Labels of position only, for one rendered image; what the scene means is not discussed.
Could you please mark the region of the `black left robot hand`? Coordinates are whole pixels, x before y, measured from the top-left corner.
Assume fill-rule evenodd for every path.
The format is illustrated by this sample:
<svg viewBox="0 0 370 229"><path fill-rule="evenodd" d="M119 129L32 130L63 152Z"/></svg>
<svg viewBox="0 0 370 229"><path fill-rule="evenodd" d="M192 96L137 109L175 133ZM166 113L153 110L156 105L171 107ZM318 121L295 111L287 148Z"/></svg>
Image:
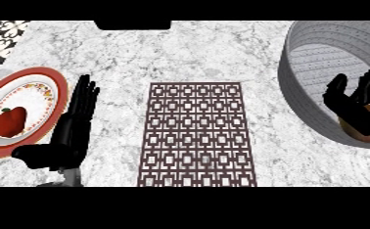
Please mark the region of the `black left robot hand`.
<svg viewBox="0 0 370 229"><path fill-rule="evenodd" d="M50 142L19 146L12 157L25 162L29 169L47 167L50 171L78 168L87 155L91 120L100 88L90 75L80 76L68 111L60 115Z"/></svg>

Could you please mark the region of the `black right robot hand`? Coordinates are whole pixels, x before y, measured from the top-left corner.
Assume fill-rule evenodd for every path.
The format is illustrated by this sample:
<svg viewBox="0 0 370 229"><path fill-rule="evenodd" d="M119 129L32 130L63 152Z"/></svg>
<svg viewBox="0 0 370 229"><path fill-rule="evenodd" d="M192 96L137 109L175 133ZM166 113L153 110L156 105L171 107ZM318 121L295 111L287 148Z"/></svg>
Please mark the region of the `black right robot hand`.
<svg viewBox="0 0 370 229"><path fill-rule="evenodd" d="M370 136L370 70L360 76L357 88L345 95L346 75L340 73L327 85L324 104L357 132Z"/></svg>

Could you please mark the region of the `grey round basket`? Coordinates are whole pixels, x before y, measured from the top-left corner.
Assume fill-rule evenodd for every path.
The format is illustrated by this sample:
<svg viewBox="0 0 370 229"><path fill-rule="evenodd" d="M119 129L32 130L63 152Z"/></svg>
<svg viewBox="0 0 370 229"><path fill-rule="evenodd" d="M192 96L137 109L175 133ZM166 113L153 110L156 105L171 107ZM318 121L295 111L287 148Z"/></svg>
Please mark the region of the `grey round basket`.
<svg viewBox="0 0 370 229"><path fill-rule="evenodd" d="M286 103L305 124L337 143L370 149L342 130L324 104L327 84L339 73L348 78L345 94L370 69L370 21L296 21L287 31L277 79Z"/></svg>

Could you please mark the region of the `brown patterned placemat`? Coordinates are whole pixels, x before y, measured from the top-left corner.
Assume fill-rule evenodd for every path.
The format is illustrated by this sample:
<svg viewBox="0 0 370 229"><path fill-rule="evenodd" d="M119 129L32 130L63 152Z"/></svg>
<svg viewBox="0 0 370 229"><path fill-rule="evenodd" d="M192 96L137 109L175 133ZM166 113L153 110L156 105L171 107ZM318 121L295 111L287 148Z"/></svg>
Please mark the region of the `brown patterned placemat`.
<svg viewBox="0 0 370 229"><path fill-rule="evenodd" d="M137 185L258 185L237 82L150 85Z"/></svg>

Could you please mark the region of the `red rimmed floral plate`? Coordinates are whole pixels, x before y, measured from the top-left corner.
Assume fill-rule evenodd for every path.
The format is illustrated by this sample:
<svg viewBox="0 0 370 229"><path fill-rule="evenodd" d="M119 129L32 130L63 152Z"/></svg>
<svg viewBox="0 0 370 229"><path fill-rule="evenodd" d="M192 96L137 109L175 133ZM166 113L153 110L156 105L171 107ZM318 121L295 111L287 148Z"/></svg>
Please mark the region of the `red rimmed floral plate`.
<svg viewBox="0 0 370 229"><path fill-rule="evenodd" d="M22 145L34 144L53 127L68 102L68 83L51 68L22 69L0 76L0 114L3 109L26 109L23 131L6 138L0 136L0 159L12 155Z"/></svg>

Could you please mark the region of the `red bell pepper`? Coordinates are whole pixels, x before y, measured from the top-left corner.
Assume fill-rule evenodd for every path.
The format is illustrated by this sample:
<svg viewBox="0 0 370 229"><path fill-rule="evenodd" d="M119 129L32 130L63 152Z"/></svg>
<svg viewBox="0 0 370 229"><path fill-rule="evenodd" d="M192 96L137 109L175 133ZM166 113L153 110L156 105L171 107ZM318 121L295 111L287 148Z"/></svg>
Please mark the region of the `red bell pepper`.
<svg viewBox="0 0 370 229"><path fill-rule="evenodd" d="M3 109L3 114L0 114L0 136L12 138L25 129L26 122L26 109L23 107L16 107L13 110L9 108Z"/></svg>

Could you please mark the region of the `black and white patterned cloth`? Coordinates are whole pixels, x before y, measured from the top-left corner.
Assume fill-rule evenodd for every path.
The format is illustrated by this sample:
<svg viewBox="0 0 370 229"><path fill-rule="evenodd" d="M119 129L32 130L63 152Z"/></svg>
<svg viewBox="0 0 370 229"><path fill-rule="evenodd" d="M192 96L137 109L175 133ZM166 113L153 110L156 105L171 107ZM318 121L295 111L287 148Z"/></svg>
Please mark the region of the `black and white patterned cloth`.
<svg viewBox="0 0 370 229"><path fill-rule="evenodd" d="M28 25L29 21L0 21L0 65L13 51Z"/></svg>

